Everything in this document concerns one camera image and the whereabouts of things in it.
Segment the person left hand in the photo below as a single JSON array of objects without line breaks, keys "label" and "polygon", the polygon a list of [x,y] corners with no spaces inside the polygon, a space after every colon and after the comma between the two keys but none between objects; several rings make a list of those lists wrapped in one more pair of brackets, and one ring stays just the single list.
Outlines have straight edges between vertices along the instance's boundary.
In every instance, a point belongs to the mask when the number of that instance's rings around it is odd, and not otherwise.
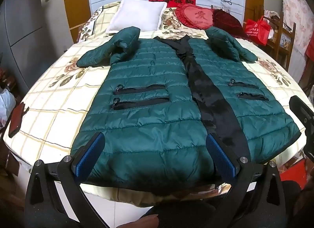
[{"label": "person left hand", "polygon": [[149,215],[136,221],[118,226],[118,228],[157,228],[159,225],[158,215]]}]

